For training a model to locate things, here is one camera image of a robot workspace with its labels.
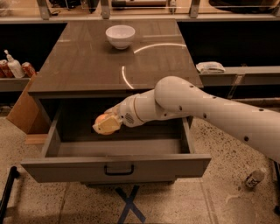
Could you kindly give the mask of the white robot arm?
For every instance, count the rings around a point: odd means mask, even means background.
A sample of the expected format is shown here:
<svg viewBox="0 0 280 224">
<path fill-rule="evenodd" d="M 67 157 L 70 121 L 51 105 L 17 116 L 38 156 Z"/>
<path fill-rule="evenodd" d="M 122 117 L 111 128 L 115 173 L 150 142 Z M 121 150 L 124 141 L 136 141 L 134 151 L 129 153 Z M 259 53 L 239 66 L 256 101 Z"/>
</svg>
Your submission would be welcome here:
<svg viewBox="0 0 280 224">
<path fill-rule="evenodd" d="M 280 113 L 210 95 L 176 76 L 161 79 L 154 89 L 133 94 L 96 118 L 93 129 L 107 135 L 123 125 L 195 116 L 280 162 Z"/>
</svg>

